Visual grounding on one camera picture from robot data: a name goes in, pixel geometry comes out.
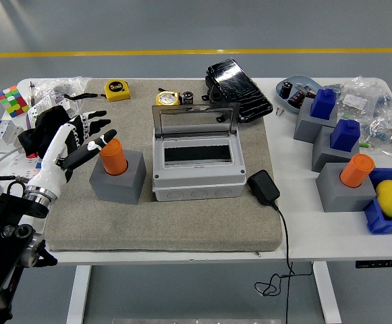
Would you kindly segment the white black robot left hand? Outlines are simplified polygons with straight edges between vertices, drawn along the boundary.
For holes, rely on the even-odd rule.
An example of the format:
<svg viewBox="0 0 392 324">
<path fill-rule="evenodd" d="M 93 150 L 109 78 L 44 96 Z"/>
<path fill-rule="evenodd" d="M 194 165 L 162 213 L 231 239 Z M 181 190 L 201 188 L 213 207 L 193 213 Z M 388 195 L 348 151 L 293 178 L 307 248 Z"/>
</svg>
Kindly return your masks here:
<svg viewBox="0 0 392 324">
<path fill-rule="evenodd" d="M 114 138 L 117 131 L 111 129 L 94 140 L 89 138 L 110 124 L 107 112 L 89 111 L 61 125 L 48 145 L 41 161 L 41 169 L 26 185 L 25 197 L 47 198 L 55 202 L 61 187 L 68 183 L 72 171 L 98 155 Z"/>
</svg>

